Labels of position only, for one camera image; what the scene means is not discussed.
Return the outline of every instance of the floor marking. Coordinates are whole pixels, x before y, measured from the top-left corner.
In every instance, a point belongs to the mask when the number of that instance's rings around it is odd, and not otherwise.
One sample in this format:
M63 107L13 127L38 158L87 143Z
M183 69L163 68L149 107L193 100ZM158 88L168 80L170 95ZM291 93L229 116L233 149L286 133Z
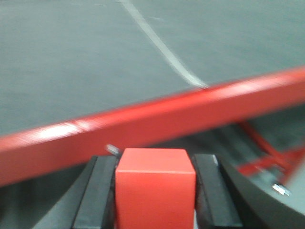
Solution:
M129 12L137 24L141 27L144 33L149 37L149 39L155 44L155 46L163 54L165 60L169 63L171 68L174 69L187 83L201 88L207 88L205 82L199 79L193 72L187 70L183 64L178 60L174 53L169 50L169 48L164 44L160 37L155 33L151 26L147 23L144 17L140 14L137 8L133 5L130 0L121 1L124 8Z

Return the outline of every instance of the red metal strut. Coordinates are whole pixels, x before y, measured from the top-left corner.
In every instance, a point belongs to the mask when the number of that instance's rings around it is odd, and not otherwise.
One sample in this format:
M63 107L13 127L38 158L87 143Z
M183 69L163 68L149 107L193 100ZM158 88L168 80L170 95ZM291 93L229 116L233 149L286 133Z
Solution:
M305 159L305 146L287 150L283 153L274 149L248 122L241 122L239 126L267 153L266 156L238 167L245 176L252 176L273 166L282 168L283 175L279 183L285 184Z
M0 138L0 186L305 101L305 67L193 90Z

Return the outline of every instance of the red metal bar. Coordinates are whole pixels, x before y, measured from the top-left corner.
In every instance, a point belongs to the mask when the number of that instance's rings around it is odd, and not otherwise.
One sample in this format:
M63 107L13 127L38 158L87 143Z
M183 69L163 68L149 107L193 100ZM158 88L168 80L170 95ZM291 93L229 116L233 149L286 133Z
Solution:
M305 101L305 67L195 90L0 138L0 186Z
M240 122L239 126L251 137L261 150L273 157L276 164L285 169L290 167L290 164L286 161L282 153L274 149L248 122Z
M284 174L287 176L284 176L281 181L286 182L289 179L289 175L292 175L294 169L296 169L295 166L298 164L298 161L302 161L302 158L305 157L305 147L286 151L282 155L287 161L292 162L291 166L286 171L284 170ZM273 156L267 155L253 162L241 165L237 169L244 176L252 176L275 165L276 159Z
M299 167L304 163L305 160L305 147L295 151L294 153L294 164L289 169L284 171L283 176L280 178L279 182L285 185L291 177L295 174L295 172L299 169Z

